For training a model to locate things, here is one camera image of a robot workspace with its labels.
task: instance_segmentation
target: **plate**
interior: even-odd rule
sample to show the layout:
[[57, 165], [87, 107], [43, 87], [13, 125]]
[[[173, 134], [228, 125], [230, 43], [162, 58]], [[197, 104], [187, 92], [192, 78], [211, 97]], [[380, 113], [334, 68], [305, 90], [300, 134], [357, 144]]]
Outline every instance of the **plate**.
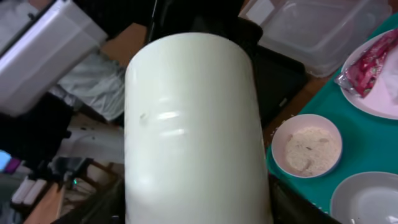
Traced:
[[[374, 37], [373, 39], [367, 41], [362, 46], [358, 47], [348, 57], [347, 61], [343, 65], [342, 70], [346, 69], [351, 63], [358, 59], [363, 51], [372, 46], [372, 44], [379, 40], [384, 34], [385, 33], [380, 34], [377, 37]], [[394, 60], [394, 58], [396, 57], [398, 57], [398, 47], [390, 52], [386, 60], [386, 66], [384, 67], [380, 76], [382, 76], [384, 72], [387, 72], [389, 67], [394, 66], [393, 63], [389, 63], [389, 61]], [[348, 93], [344, 89], [341, 90], [345, 98], [361, 111], [381, 118], [398, 120], [398, 105], [393, 104], [392, 98], [388, 94], [386, 86], [384, 84], [384, 80], [382, 78], [377, 79], [377, 82], [374, 84], [372, 91], [365, 98], [359, 98]]]
[[337, 186], [331, 216], [342, 224], [397, 224], [398, 175], [364, 172]]

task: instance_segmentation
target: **clothing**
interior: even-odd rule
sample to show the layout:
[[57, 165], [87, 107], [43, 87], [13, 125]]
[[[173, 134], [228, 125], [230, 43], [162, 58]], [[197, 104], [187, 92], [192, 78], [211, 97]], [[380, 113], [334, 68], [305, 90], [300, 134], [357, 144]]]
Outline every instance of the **clothing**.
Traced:
[[[0, 50], [30, 21], [29, 14], [37, 9], [27, 0], [0, 1]], [[59, 81], [69, 94], [61, 98], [74, 107], [81, 100], [108, 121], [116, 119], [124, 111], [124, 72], [116, 61], [93, 52]]]

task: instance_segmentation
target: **flour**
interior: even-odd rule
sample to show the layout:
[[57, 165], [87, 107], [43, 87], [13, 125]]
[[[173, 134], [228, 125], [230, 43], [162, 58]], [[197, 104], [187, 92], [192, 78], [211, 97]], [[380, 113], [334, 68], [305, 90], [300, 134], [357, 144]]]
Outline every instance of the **flour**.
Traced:
[[339, 158], [341, 148], [324, 129], [307, 127], [290, 136], [285, 147], [288, 164], [303, 176], [322, 174]]

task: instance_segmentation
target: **white plastic box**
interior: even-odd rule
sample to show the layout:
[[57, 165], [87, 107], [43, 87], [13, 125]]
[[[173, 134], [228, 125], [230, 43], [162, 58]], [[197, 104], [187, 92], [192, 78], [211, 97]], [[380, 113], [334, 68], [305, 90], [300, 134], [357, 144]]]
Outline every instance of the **white plastic box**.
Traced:
[[388, 0], [252, 0], [240, 16], [262, 27], [259, 45], [302, 62], [321, 78], [390, 15]]

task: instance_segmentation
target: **bowl of flour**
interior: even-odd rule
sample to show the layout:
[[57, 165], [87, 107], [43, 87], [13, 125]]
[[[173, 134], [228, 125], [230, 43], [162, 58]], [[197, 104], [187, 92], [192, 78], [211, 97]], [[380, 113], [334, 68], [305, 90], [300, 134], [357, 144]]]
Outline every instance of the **bowl of flour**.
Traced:
[[343, 141], [337, 127], [315, 114], [284, 122], [272, 139], [272, 156], [284, 172], [299, 178], [327, 174], [340, 160]]

